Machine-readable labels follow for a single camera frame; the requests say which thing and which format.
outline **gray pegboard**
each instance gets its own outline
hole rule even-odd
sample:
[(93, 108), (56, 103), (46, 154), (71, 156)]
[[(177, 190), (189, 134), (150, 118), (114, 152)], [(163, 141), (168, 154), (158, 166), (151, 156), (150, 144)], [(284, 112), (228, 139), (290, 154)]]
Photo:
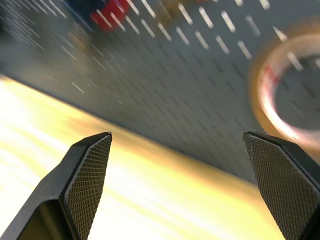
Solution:
[[(147, 2), (158, 14), (158, 1)], [(254, 182), (242, 142), (244, 131), (263, 131), (247, 96), (250, 55), (254, 58), (275, 36), (273, 27), (284, 29), (318, 14), (320, 7), (316, 0), (269, 0), (270, 8), (264, 9), (261, 2), (266, 0), (244, 1), (242, 6), (235, 0), (190, 5), (186, 10), (193, 23), (188, 24), (183, 16), (175, 19), (166, 27), (169, 41), (142, 1), (134, 0), (139, 15), (130, 9), (128, 17), (139, 34), (125, 21), (125, 31), (118, 27), (114, 32), (97, 32), (91, 46), (81, 52), (69, 37), (72, 20), (60, 0), (3, 0), (0, 7), (6, 30), (17, 40), (2, 40), (0, 56), (6, 64), (1, 70), (121, 127)], [(224, 21), (223, 11), (233, 22), (234, 32)], [(227, 50), (221, 48), (221, 40)], [(244, 54), (239, 41), (249, 54)]]

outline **yellow table surface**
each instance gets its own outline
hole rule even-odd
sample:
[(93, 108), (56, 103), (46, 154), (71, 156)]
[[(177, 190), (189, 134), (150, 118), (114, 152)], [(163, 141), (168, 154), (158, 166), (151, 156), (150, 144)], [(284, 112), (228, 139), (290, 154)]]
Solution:
[(0, 76), (0, 234), (69, 146), (112, 132), (90, 240), (283, 240), (256, 186)]

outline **pegboard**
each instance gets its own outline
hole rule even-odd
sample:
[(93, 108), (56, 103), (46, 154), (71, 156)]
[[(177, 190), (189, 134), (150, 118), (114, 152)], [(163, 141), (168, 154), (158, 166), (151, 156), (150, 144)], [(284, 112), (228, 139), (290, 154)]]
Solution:
[(2, 73), (254, 182), (242, 135), (263, 130), (249, 104), (248, 69), (275, 29), (318, 14), (320, 2), (194, 2), (162, 25), (159, 1), (129, 5), (119, 27), (95, 32), (81, 50), (60, 0), (1, 1), (10, 34), (0, 43)]

